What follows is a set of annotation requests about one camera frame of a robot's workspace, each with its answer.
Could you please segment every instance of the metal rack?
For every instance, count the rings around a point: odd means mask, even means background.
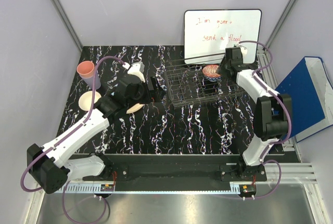
[[[165,62],[165,78],[168,94],[175,107],[206,103],[241,96],[245,90],[235,82],[222,77],[216,82],[211,82],[204,77],[202,59],[191,64],[185,64],[184,59],[169,60]],[[221,62],[221,57],[209,59],[209,64]]]

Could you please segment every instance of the black marble table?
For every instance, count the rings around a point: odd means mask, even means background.
[[[183,46],[90,46],[84,47],[80,62],[97,63],[116,56],[128,63],[142,61],[146,78],[155,76],[167,90],[165,61],[183,57]],[[101,90],[107,93],[124,72],[116,61],[106,60],[99,68]],[[78,106],[80,95],[90,90],[76,73],[63,112],[58,135],[86,112]],[[108,154],[239,154],[253,137],[254,102],[247,93],[205,103],[174,107],[168,93],[161,103],[145,105],[98,133],[77,153]],[[281,146],[272,149],[282,153]]]

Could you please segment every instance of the red bowl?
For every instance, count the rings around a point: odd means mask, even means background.
[[[219,69],[218,64],[210,64],[202,69],[202,73],[206,79],[208,79],[211,82],[215,82],[221,78],[221,75],[217,73],[218,69]]]

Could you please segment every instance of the silver floor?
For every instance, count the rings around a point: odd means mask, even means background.
[[[269,190],[267,185],[258,185],[258,195]],[[70,210],[87,196],[67,194],[66,208]],[[107,213],[100,223],[315,223],[301,185],[280,185],[267,198],[245,202],[218,195],[114,194],[108,198],[108,203]],[[91,222],[99,217],[103,208],[102,202],[89,199],[70,210],[69,215],[79,222]],[[37,223],[71,223],[62,212],[61,194],[44,197]]]

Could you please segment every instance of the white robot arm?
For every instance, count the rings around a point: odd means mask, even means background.
[[[139,110],[144,104],[160,102],[165,92],[154,77],[146,83],[142,74],[144,65],[134,63],[119,80],[109,96],[101,97],[88,114],[60,136],[42,147],[31,145],[27,150],[28,165],[43,152],[52,149],[29,170],[44,191],[51,194],[67,181],[86,176],[107,179],[112,173],[112,163],[103,154],[83,159],[69,158],[94,135],[109,127],[124,114]],[[68,136],[60,145],[57,143]]]
[[[227,48],[218,73],[234,80],[256,102],[254,136],[237,165],[238,175],[247,177],[253,176],[259,170],[274,143],[288,132],[287,116],[274,96],[285,105],[289,115],[291,98],[271,89],[255,70],[251,69],[250,64],[244,64],[242,51],[241,46]]]

